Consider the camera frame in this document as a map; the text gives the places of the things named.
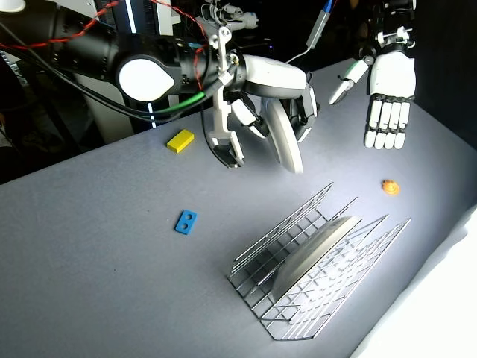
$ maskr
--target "light strip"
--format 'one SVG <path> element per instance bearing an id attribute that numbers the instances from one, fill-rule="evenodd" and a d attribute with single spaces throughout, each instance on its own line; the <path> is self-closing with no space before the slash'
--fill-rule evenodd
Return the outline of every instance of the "light strip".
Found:
<path id="1" fill-rule="evenodd" d="M 149 113 L 152 113 L 152 104 L 151 103 L 148 103 L 148 109 L 149 109 Z M 152 128 L 155 128 L 155 127 L 156 127 L 156 123 L 153 123 Z"/>
<path id="2" fill-rule="evenodd" d="M 136 33 L 136 23 L 134 22 L 133 7 L 131 6 L 131 0 L 126 0 L 127 17 L 129 17 L 129 25 L 131 26 L 131 32 Z"/>

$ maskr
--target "orange object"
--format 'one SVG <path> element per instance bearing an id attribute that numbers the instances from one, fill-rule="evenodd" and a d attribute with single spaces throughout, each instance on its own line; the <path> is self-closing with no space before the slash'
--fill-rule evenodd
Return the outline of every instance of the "orange object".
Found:
<path id="1" fill-rule="evenodd" d="M 400 192 L 399 184 L 393 180 L 384 180 L 381 184 L 381 188 L 385 191 L 388 195 L 398 195 Z"/>

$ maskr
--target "gray table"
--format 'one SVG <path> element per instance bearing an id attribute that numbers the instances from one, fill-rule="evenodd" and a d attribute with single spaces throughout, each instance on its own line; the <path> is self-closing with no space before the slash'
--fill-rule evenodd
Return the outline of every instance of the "gray table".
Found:
<path id="1" fill-rule="evenodd" d="M 225 169 L 193 115 L 0 186 L 0 357 L 348 356 L 477 194 L 477 153 L 415 105 L 403 150 L 362 145 L 365 81 L 326 104 L 349 63 L 315 73 L 303 175 L 243 130 L 246 166 Z M 180 128 L 196 140 L 177 155 L 165 142 Z M 225 275 L 331 181 L 325 214 L 358 196 L 365 220 L 413 221 L 319 337 L 274 342 Z M 173 230 L 184 209 L 189 236 Z"/>

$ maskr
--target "metal wire rack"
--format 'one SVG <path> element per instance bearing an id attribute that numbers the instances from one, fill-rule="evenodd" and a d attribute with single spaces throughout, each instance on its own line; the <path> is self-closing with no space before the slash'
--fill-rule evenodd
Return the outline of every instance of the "metal wire rack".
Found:
<path id="1" fill-rule="evenodd" d="M 331 188 L 332 183 L 234 260 L 229 281 L 275 340 L 316 337 L 411 221 L 378 237 L 373 234 L 387 215 L 355 227 L 281 298 L 274 298 L 274 278 L 288 255 L 357 199 L 326 219 L 318 206 Z"/>

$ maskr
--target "yellow block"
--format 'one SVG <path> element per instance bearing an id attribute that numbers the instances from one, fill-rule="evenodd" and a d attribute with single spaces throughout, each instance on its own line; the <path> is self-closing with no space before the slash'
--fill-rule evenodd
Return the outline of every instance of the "yellow block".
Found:
<path id="1" fill-rule="evenodd" d="M 174 153 L 180 153 L 193 140 L 194 134 L 186 129 L 182 129 L 174 138 L 167 142 L 167 148 Z"/>

